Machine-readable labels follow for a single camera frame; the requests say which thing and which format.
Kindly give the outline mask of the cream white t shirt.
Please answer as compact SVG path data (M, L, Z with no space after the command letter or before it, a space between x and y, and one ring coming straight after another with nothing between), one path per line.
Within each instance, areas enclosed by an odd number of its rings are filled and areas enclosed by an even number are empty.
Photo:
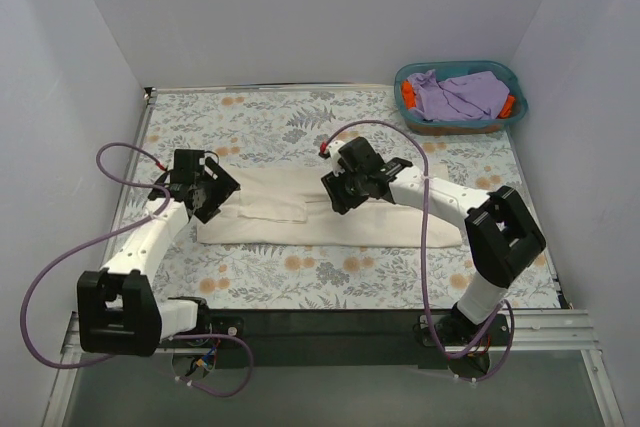
M205 224L201 244L418 248L422 212L368 200L340 215L321 184L321 168L228 169L240 189Z

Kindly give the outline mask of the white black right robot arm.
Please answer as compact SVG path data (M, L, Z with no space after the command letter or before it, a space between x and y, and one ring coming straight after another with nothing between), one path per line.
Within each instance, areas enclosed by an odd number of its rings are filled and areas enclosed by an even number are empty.
M344 215L370 199L414 208L465 233L476 272L462 297L440 320L425 314L432 342L474 346L486 337L505 296L520 274L545 250L546 240L521 195L511 187L472 189L428 176L412 162L384 160L358 137L324 143L332 164L322 184L333 210Z

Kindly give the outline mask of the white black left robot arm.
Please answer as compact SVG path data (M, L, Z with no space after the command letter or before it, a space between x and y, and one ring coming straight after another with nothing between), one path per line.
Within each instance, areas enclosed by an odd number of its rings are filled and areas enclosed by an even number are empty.
M193 347L213 333L205 300L156 299L152 283L169 247L192 219L212 220L240 189L207 150L177 149L149 188L142 223L97 271L77 282L80 345L108 355L149 356L175 335Z

